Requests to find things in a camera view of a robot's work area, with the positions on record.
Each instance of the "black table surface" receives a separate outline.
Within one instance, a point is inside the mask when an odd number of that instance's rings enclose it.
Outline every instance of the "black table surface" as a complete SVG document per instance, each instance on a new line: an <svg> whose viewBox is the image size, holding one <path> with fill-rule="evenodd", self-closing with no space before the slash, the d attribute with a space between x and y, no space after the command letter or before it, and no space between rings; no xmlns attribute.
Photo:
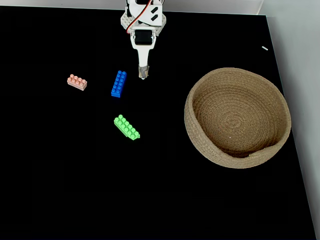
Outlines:
<svg viewBox="0 0 320 240"><path fill-rule="evenodd" d="M32 223L19 236L315 239L292 133L266 163L231 169L203 157L184 125L190 89L214 69L251 71L283 92L266 17L165 12L141 80L123 13L0 7L2 112L21 116L34 170ZM121 98L111 97L118 70ZM119 114L140 139L114 126Z"/></svg>

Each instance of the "woven basket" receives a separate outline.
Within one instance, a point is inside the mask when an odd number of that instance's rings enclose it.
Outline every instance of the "woven basket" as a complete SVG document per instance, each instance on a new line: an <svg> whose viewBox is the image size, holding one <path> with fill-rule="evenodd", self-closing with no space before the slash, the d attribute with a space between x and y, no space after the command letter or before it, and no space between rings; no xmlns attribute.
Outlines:
<svg viewBox="0 0 320 240"><path fill-rule="evenodd" d="M195 148L227 168L246 169L272 158L287 141L291 117L270 81L238 68L202 77L185 103L184 123Z"/></svg>

